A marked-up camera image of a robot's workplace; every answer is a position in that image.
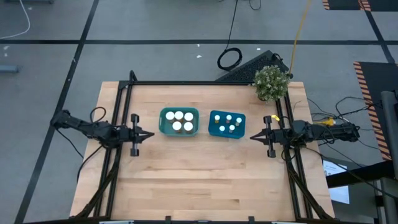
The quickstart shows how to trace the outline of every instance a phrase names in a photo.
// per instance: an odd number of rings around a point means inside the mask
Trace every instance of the white cable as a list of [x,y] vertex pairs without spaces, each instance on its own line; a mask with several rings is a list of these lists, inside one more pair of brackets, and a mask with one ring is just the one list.
[[26,19],[27,19],[27,29],[24,32],[21,32],[19,34],[10,35],[10,36],[7,36],[7,37],[0,37],[0,40],[22,35],[22,34],[25,34],[26,32],[28,32],[30,30],[30,19],[29,19],[29,16],[27,15],[27,13],[26,13],[24,3],[22,3],[22,0],[19,0],[19,2],[21,3],[22,9],[24,10],[24,13],[25,13],[25,16],[26,16]]

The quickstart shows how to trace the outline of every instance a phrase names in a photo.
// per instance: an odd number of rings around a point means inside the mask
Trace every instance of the gray floor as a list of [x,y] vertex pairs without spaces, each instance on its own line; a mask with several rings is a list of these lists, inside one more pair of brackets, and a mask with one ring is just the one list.
[[[78,40],[93,0],[56,0],[54,4],[27,4],[32,27],[17,39]],[[268,0],[259,11],[240,1],[232,39],[292,40],[306,0]],[[226,39],[234,1],[225,0],[100,0],[88,39],[163,40]],[[386,40],[398,40],[398,12],[373,12]],[[26,27],[20,5],[0,2],[0,37]],[[376,40],[363,11],[326,11],[314,1],[301,39]],[[290,64],[292,45],[233,45],[244,55],[243,62],[265,50],[277,52]],[[64,108],[88,118],[98,99],[101,82],[125,80],[133,69],[140,80],[215,80],[224,74],[216,66],[225,45],[85,45]],[[398,59],[398,46],[389,46]],[[17,75],[0,75],[0,217],[14,221],[26,190],[49,121],[57,104],[76,45],[0,45],[0,63],[18,64]],[[230,55],[223,63],[235,60]],[[361,97],[354,61],[387,62],[376,45],[299,45],[294,81],[303,81],[307,95],[321,108],[336,112],[335,103],[344,96]],[[364,106],[347,101],[342,111]],[[310,105],[312,112],[318,112]],[[347,117],[370,128],[367,112]],[[87,140],[73,131],[63,131],[84,152]],[[376,146],[371,131],[361,140]],[[358,163],[381,161],[378,151],[357,143],[336,142],[333,146]],[[327,147],[324,155],[346,160]],[[57,133],[52,139],[39,183],[25,222],[67,218],[76,187],[81,159]],[[363,221],[366,218],[336,211],[338,217]]]

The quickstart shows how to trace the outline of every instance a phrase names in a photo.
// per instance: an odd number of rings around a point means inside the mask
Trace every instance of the green leafy plant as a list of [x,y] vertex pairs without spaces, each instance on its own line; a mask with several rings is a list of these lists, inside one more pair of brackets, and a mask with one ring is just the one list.
[[290,76],[287,72],[281,72],[278,66],[265,66],[257,71],[253,85],[260,100],[277,100],[287,93]]

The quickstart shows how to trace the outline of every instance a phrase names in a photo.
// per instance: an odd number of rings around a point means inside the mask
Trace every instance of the wooden table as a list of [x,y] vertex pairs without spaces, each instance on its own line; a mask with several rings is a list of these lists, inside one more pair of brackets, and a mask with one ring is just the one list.
[[[111,120],[118,82],[104,82],[97,106],[107,110]],[[303,83],[293,82],[289,94],[294,118],[311,121]],[[191,106],[200,113],[200,129],[192,138],[171,138],[159,132],[159,113],[167,106]],[[122,116],[123,103],[119,118]],[[228,139],[208,134],[211,110],[246,115],[246,134]],[[112,219],[293,221],[294,212],[282,147],[276,144],[277,158],[267,157],[267,146],[250,140],[265,124],[265,115],[277,114],[275,103],[258,100],[251,86],[134,85],[129,114],[140,116],[143,129],[155,136],[139,145],[140,156],[131,157],[131,144],[124,144],[119,168]],[[99,118],[102,111],[95,114]],[[274,121],[272,128],[279,128]],[[85,157],[99,144],[89,140]],[[309,148],[318,150],[315,142]],[[320,156],[302,149],[309,191],[327,213],[334,216]],[[77,214],[98,188],[104,150],[83,168],[76,188],[71,215]],[[300,211],[305,217],[302,195]],[[101,214],[108,193],[104,194]]]

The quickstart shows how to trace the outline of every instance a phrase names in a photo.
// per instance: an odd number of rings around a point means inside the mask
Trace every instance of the bottle with white cap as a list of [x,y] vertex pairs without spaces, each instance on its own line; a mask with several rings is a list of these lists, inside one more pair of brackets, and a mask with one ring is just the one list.
[[230,126],[229,126],[229,133],[234,132],[234,130],[235,130],[235,126],[230,125]]
[[181,122],[176,121],[173,123],[173,129],[176,133],[181,133],[181,127],[182,127]]
[[225,131],[225,127],[224,126],[220,126],[220,132],[223,133]]
[[193,124],[192,124],[191,122],[186,122],[186,123],[184,124],[184,130],[185,130],[185,132],[186,132],[187,134],[192,133]]
[[185,121],[192,122],[192,119],[193,119],[193,114],[192,113],[186,113],[184,115],[184,120]]
[[232,119],[232,116],[231,115],[227,115],[225,123],[229,124],[231,122],[231,119]]
[[220,116],[219,115],[214,116],[214,123],[218,124],[219,121],[220,121]]
[[184,117],[184,114],[181,111],[177,111],[177,112],[175,112],[174,117],[177,121],[182,122],[182,118]]
[[242,123],[242,118],[236,118],[235,126],[238,127]]
[[170,123],[174,122],[174,113],[169,111],[166,113],[166,119],[167,121],[169,121]]

